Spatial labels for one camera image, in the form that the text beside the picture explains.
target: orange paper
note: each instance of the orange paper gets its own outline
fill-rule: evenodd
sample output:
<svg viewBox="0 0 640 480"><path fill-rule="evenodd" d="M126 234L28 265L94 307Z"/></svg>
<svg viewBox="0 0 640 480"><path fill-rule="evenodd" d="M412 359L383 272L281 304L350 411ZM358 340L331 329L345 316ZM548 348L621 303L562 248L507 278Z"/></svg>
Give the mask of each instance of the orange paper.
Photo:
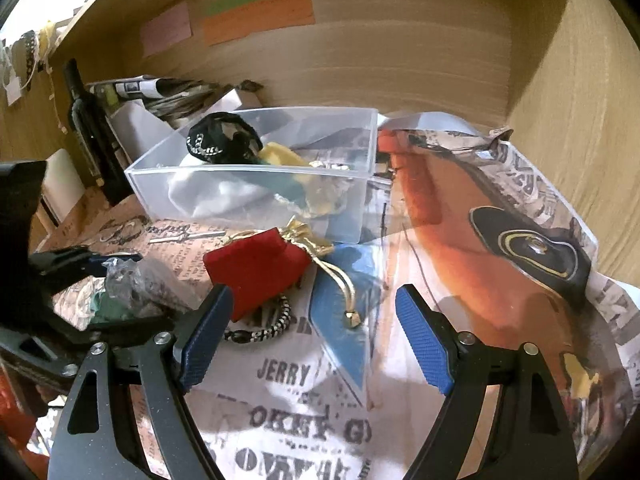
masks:
<svg viewBox="0 0 640 480"><path fill-rule="evenodd" d="M208 45L244 38L252 32L313 25L311 0L258 0L205 18L202 23Z"/></svg>

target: clear plastic box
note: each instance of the clear plastic box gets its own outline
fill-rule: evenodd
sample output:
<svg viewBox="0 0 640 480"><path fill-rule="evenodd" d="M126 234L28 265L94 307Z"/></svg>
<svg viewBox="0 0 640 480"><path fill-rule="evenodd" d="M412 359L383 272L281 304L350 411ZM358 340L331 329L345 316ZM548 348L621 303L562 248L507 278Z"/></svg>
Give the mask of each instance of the clear plastic box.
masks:
<svg viewBox="0 0 640 480"><path fill-rule="evenodd" d="M201 163L187 156L192 122L126 170L148 215L240 229L284 226L295 215L318 235L357 243L375 168L377 110L286 107L235 113L264 144L287 146L315 167Z"/></svg>

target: pink sticky note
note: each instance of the pink sticky note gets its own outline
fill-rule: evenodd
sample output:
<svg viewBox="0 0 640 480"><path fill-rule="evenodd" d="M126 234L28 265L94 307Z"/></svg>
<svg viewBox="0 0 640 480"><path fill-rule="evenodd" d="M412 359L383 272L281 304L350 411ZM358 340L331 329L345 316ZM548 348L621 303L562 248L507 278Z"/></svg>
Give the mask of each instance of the pink sticky note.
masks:
<svg viewBox="0 0 640 480"><path fill-rule="evenodd" d="M143 57L162 52L173 44L190 37L189 8L187 2L182 2L140 27Z"/></svg>

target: gold drawstring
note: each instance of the gold drawstring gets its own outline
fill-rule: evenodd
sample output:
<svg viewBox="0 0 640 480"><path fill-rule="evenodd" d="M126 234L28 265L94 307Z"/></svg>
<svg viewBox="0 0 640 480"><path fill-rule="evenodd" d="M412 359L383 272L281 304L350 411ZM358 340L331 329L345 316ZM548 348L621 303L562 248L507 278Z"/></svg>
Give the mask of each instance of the gold drawstring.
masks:
<svg viewBox="0 0 640 480"><path fill-rule="evenodd" d="M243 238L248 238L259 233L263 233L265 230L250 229L246 231L240 231L235 235L229 237L228 243ZM353 286L353 282L350 277L340 267L322 261L320 258L327 256L334 250L334 245L325 238L316 236L311 228L297 220L296 217L292 217L287 223L286 227L278 228L278 232L282 238L295 246L305 251L311 259L326 272L335 283L342 295L344 296L344 323L347 328L357 327L362 320L360 314L356 311L356 290Z"/></svg>

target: beaded bracelet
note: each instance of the beaded bracelet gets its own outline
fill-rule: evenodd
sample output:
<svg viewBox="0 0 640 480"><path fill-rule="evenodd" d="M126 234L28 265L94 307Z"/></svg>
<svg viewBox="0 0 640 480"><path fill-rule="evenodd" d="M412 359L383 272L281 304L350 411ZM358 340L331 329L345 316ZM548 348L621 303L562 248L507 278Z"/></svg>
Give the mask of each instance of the beaded bracelet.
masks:
<svg viewBox="0 0 640 480"><path fill-rule="evenodd" d="M280 305L280 315L278 319L268 328L261 330L225 330L225 341L232 341L234 343L255 343L259 341L265 341L266 339L273 339L289 328L291 323L291 306L289 300L284 294L279 294L278 304Z"/></svg>

